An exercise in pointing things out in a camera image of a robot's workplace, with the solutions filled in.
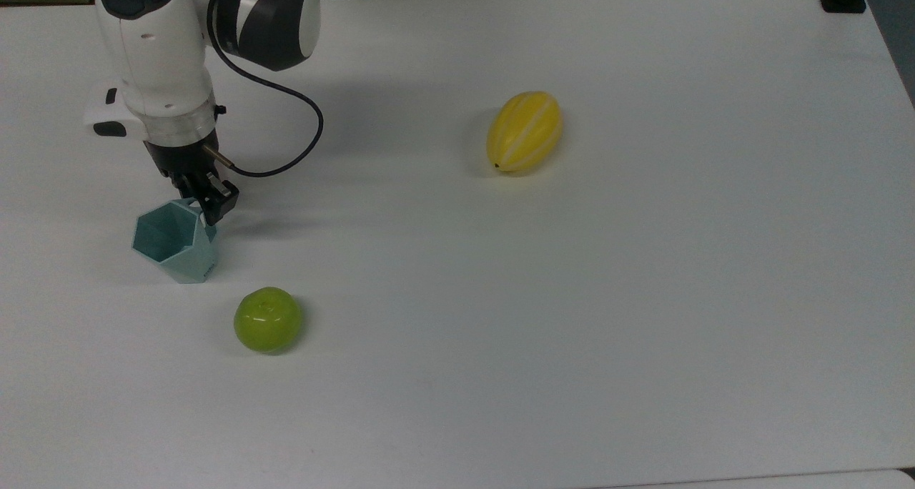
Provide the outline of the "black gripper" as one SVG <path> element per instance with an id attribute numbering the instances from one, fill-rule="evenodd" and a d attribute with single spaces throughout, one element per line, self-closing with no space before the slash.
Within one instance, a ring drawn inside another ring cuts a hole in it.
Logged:
<path id="1" fill-rule="evenodd" d="M 204 150 L 204 147 L 219 149 L 217 133 L 209 133 L 186 146 L 160 146 L 151 141 L 144 141 L 144 146 L 160 173 L 174 177 L 174 188 L 179 190 L 181 199 L 193 199 L 202 205 L 209 226 L 215 226 L 234 209 L 238 188 L 228 180 L 219 179 L 215 159 Z"/>

